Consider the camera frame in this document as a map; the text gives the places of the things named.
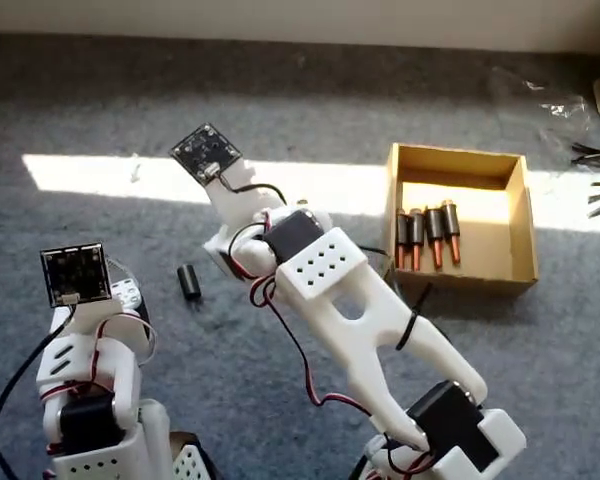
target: plastic bag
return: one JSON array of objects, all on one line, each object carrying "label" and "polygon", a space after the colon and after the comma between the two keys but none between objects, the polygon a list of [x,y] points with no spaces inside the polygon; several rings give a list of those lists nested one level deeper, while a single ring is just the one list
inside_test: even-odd
[{"label": "plastic bag", "polygon": [[584,97],[494,67],[489,88],[505,144],[514,143],[534,169],[559,176],[571,167],[573,142],[585,142],[591,112]]}]

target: white wall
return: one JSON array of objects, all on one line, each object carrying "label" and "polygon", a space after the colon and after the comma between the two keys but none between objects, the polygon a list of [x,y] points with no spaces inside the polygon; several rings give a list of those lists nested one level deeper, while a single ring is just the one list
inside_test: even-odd
[{"label": "white wall", "polygon": [[0,0],[0,31],[600,52],[600,0]]}]

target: red wire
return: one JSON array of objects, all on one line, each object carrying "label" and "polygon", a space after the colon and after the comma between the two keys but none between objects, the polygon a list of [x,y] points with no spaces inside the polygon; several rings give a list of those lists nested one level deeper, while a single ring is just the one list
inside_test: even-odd
[{"label": "red wire", "polygon": [[[263,286],[262,300],[257,301],[255,297],[256,297],[257,290],[260,286]],[[341,402],[341,403],[345,403],[347,405],[350,405],[350,406],[356,408],[357,410],[361,411],[362,413],[364,413],[367,416],[371,416],[371,413],[366,408],[364,408],[360,403],[355,401],[353,398],[348,397],[347,395],[343,395],[341,393],[327,393],[322,398],[320,398],[318,396],[318,394],[316,393],[315,387],[313,385],[313,376],[311,374],[311,366],[309,365],[309,360],[307,359],[307,355],[305,354],[304,349],[300,345],[300,342],[298,342],[298,339],[295,337],[295,335],[289,328],[289,325],[287,325],[287,322],[284,320],[284,317],[282,316],[280,311],[277,309],[277,307],[271,300],[271,295],[272,295],[274,288],[275,288],[275,278],[272,275],[268,276],[268,277],[261,277],[261,278],[257,279],[255,282],[253,282],[253,284],[251,286],[251,291],[249,292],[249,300],[255,307],[258,307],[258,308],[269,307],[271,309],[271,311],[275,314],[275,316],[278,318],[278,320],[280,321],[280,323],[286,330],[289,337],[291,337],[291,340],[295,344],[296,348],[298,349],[298,352],[300,353],[300,356],[302,357],[302,363],[304,365],[305,388],[306,388],[307,395],[309,396],[309,400],[311,401],[311,403],[313,403],[316,407],[322,407],[326,402],[329,402],[329,401]]]},{"label": "red wire", "polygon": [[[128,315],[130,317],[135,317],[139,320],[142,320],[142,318],[138,315],[133,315],[131,313],[125,313],[125,315]],[[66,383],[64,385],[58,385],[57,387],[54,387],[54,388],[44,392],[40,396],[40,400],[44,401],[44,400],[48,399],[49,397],[57,395],[58,393],[66,392],[69,390],[76,390],[85,385],[96,385],[106,391],[111,391],[104,385],[101,385],[96,382],[96,377],[98,376],[98,359],[100,358],[100,351],[98,350],[98,340],[100,340],[104,336],[104,328],[107,325],[107,322],[108,322],[108,320],[105,320],[104,322],[102,322],[100,324],[100,326],[98,327],[98,330],[96,331],[96,343],[95,343],[95,348],[93,351],[93,356],[91,358],[90,379],[86,382],[74,381],[74,382]]]}]

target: black cable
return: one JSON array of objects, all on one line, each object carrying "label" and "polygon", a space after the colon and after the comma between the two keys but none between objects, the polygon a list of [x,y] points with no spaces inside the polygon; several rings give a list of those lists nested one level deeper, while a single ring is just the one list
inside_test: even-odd
[{"label": "black cable", "polygon": [[[35,359],[38,357],[38,355],[40,355],[42,353],[42,351],[45,348],[47,348],[47,346],[51,342],[53,342],[58,337],[58,335],[60,335],[62,333],[62,331],[66,328],[66,326],[69,324],[69,322],[71,322],[71,320],[73,319],[73,315],[76,313],[76,307],[74,305],[72,305],[70,307],[70,309],[71,309],[71,312],[69,313],[69,316],[66,318],[66,320],[64,322],[62,322],[62,325],[60,325],[53,332],[51,332],[46,337],[44,337],[44,339],[38,344],[38,346],[33,350],[33,352],[31,352],[31,354],[27,357],[27,359],[20,366],[20,368],[18,368],[16,373],[13,375],[13,377],[11,377],[11,380],[9,380],[9,382],[7,383],[7,386],[4,387],[4,390],[0,394],[0,414],[2,413],[2,410],[4,409],[5,404],[7,403],[7,399],[9,398],[9,395],[11,395],[11,392],[15,388],[16,384],[22,378],[22,375],[24,375],[24,372],[27,371],[27,369],[35,361]],[[0,451],[0,468],[2,469],[5,477],[7,477],[9,480],[19,480],[18,477],[16,476],[16,474],[13,472],[13,470],[9,466],[9,463],[7,462],[7,460],[2,455],[1,451]]]},{"label": "black cable", "polygon": [[[262,286],[262,300],[257,301],[255,296],[260,286]],[[318,393],[315,391],[315,387],[313,385],[313,375],[311,373],[309,359],[307,358],[307,355],[304,349],[302,348],[302,345],[300,345],[300,342],[298,341],[293,331],[285,321],[284,317],[271,300],[273,288],[275,288],[275,278],[273,277],[263,277],[259,280],[256,280],[251,287],[251,292],[249,293],[249,300],[251,301],[251,304],[254,307],[269,307],[269,309],[277,317],[278,321],[282,324],[282,327],[287,332],[287,335],[289,335],[289,338],[291,338],[291,341],[294,343],[296,349],[298,350],[298,353],[302,357],[302,363],[304,366],[305,390],[311,403],[316,407],[322,407],[326,402],[340,402],[349,405],[358,410],[359,412],[364,413],[366,416],[370,417],[371,413],[366,408],[364,408],[361,404],[356,402],[353,398],[348,397],[347,395],[341,393],[327,393],[322,398],[318,396]]]},{"label": "black cable", "polygon": [[360,475],[362,475],[362,472],[364,471],[364,467],[367,464],[367,462],[368,460],[366,455],[362,455],[362,457],[360,457],[360,460],[358,460],[358,463],[356,463],[356,466],[353,467],[353,470],[349,474],[349,480],[360,480]]},{"label": "black cable", "polygon": [[231,242],[229,242],[229,248],[227,248],[227,255],[228,255],[229,259],[231,260],[231,262],[233,263],[233,265],[238,266],[238,268],[241,270],[240,271],[241,275],[249,280],[255,280],[258,277],[247,272],[247,270],[242,265],[240,265],[238,262],[236,262],[233,259],[233,244],[236,243],[236,240],[238,239],[240,234],[242,232],[244,232],[247,228],[255,227],[257,225],[261,225],[263,228],[266,228],[266,226],[267,226],[266,222],[253,222],[248,225],[245,225],[244,227],[242,227],[240,230],[238,230],[236,232],[236,234],[231,239]]},{"label": "black cable", "polygon": [[270,183],[251,183],[251,184],[245,185],[243,187],[234,188],[229,184],[227,179],[224,178],[224,175],[220,174],[219,178],[220,178],[220,183],[222,184],[222,186],[224,188],[226,188],[227,190],[229,190],[230,192],[244,193],[244,192],[250,192],[251,190],[257,190],[258,188],[264,188],[267,190],[274,191],[276,193],[276,195],[278,195],[278,197],[280,197],[280,200],[282,200],[282,203],[284,203],[285,205],[287,204],[287,199],[284,198],[284,195],[282,194],[280,189],[278,187],[276,187],[275,185],[271,185]]},{"label": "black cable", "polygon": [[571,160],[571,163],[587,165],[591,162],[596,161],[600,161],[600,153],[591,153],[589,155],[583,155],[581,157],[574,158],[573,160]]},{"label": "black cable", "polygon": [[382,250],[381,248],[367,247],[366,245],[358,245],[358,248],[360,250],[366,250],[367,252],[377,253],[378,255],[384,255],[385,257],[390,256],[386,251]]},{"label": "black cable", "polygon": [[571,149],[574,152],[580,153],[582,155],[592,155],[592,154],[600,153],[600,148],[590,147],[589,145],[584,145],[583,143],[580,143],[580,142],[574,142],[573,144],[571,144]]},{"label": "black cable", "polygon": [[418,298],[418,301],[411,309],[411,317],[409,318],[409,322],[407,323],[407,328],[405,328],[404,333],[402,334],[402,338],[400,338],[400,341],[396,345],[396,350],[398,350],[398,351],[402,350],[404,348],[404,346],[407,344],[407,342],[409,341],[409,337],[411,336],[413,327],[416,326],[416,320],[420,316],[420,309],[422,308],[422,305],[424,304],[425,300],[429,296],[429,293],[431,293],[432,288],[433,288],[433,285],[431,283],[427,283],[427,286],[424,287],[424,290],[420,294],[420,298]]},{"label": "black cable", "polygon": [[[400,475],[404,475],[404,478],[410,479],[412,475],[417,475],[419,473],[426,472],[431,467],[433,467],[436,460],[435,456],[430,452],[424,452],[414,462],[412,462],[412,464],[407,470],[402,470],[393,462],[393,456],[391,454],[391,452],[393,451],[393,447],[390,446],[391,439],[389,438],[389,435],[385,433],[384,438],[387,441],[387,461],[389,462],[389,466],[394,472],[399,473]],[[432,456],[431,461],[422,467],[419,466],[427,455]]]}]

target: black cable tie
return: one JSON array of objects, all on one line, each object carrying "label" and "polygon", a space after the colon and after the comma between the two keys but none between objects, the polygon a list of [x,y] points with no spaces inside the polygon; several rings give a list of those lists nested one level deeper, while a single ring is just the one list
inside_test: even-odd
[{"label": "black cable tie", "polygon": [[407,344],[407,342],[409,341],[409,337],[411,336],[413,327],[416,326],[416,320],[420,316],[420,310],[422,309],[422,304],[425,302],[425,300],[429,296],[429,293],[431,293],[432,287],[433,287],[433,285],[431,283],[427,283],[427,286],[424,287],[424,290],[420,294],[420,298],[418,298],[418,301],[411,309],[411,318],[409,318],[409,322],[407,323],[407,328],[404,330],[404,333],[402,334],[402,338],[400,338],[400,341],[396,345],[396,350],[398,350],[398,351],[402,350],[404,348],[404,346]]}]

